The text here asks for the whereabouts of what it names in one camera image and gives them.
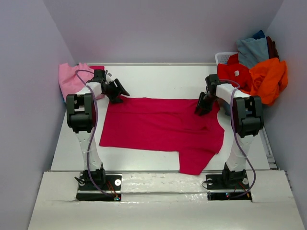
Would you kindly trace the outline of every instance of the white basket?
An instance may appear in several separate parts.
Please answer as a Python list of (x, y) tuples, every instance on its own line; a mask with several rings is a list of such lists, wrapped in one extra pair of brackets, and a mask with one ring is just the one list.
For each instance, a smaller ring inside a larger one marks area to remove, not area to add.
[(231, 55), (237, 54), (237, 52), (221, 52), (215, 55), (216, 64), (226, 64)]

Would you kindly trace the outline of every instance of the clothing pile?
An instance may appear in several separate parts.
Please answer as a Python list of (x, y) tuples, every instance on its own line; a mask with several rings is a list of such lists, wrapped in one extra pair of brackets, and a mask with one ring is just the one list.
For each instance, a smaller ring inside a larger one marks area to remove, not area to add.
[(252, 38), (237, 40), (236, 45), (238, 54), (227, 64), (218, 64), (218, 77), (237, 82), (242, 92), (258, 95), (263, 104), (273, 105), (288, 84), (287, 65), (280, 62), (275, 42), (260, 30)]

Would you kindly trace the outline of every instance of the white floor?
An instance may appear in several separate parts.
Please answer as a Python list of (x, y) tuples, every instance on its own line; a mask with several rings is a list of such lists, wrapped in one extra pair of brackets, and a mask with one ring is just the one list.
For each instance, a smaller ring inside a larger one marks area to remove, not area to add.
[[(131, 97), (197, 99), (205, 91), (205, 78), (216, 73), (215, 66), (106, 66), (112, 78), (118, 78)], [(108, 99), (98, 101), (99, 121), (95, 140), (100, 158), (108, 172), (178, 172), (177, 152), (147, 151), (138, 149), (108, 148), (98, 145)], [(224, 128), (224, 142), (218, 154), (209, 162), (207, 170), (222, 170), (233, 143), (230, 117), (221, 110), (218, 113)], [(263, 133), (256, 136), (249, 151), (249, 159), (256, 170), (270, 169)], [(82, 171), (83, 159), (78, 140), (67, 126), (66, 117), (51, 167), (52, 171)]]
[(207, 201), (205, 174), (178, 173), (126, 173), (122, 202), (79, 202), (77, 175), (44, 173), (29, 230), (304, 229), (283, 171), (257, 171), (253, 202)]

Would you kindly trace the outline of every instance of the white platform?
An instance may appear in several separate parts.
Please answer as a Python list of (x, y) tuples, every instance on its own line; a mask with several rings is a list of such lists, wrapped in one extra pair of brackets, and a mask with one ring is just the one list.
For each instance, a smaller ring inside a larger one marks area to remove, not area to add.
[(29, 230), (304, 229), (283, 171), (257, 171), (253, 202), (208, 201), (205, 174), (178, 173), (125, 173), (122, 202), (79, 202), (74, 176), (44, 173)]
[[(118, 78), (131, 97), (150, 97), (166, 99), (198, 99), (205, 91), (205, 78), (216, 73), (215, 66), (106, 66), (113, 78)], [(108, 98), (98, 101), (98, 126), (95, 134), (98, 154), (107, 172), (178, 172), (177, 152), (147, 151), (100, 147), (99, 141), (105, 121)], [(222, 170), (233, 143), (230, 117), (221, 110), (218, 121), (224, 128), (224, 142), (206, 170)], [(249, 158), (256, 170), (270, 169), (263, 131), (256, 136), (251, 145)], [(83, 158), (79, 142), (64, 118), (58, 145), (51, 167), (52, 171), (82, 171)]]

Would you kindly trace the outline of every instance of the white wall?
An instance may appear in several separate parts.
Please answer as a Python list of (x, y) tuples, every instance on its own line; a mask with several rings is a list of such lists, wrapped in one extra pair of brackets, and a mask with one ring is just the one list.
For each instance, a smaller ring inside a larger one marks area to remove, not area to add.
[(214, 62), (266, 30), (283, 0), (44, 0), (74, 59)]
[(267, 30), (288, 65), (289, 84), (265, 111), (265, 127), (278, 166), (288, 171), (307, 228), (307, 1), (285, 0)]
[(42, 0), (1, 1), (0, 31), (0, 229), (25, 230), (64, 116), (58, 65), (74, 61)]

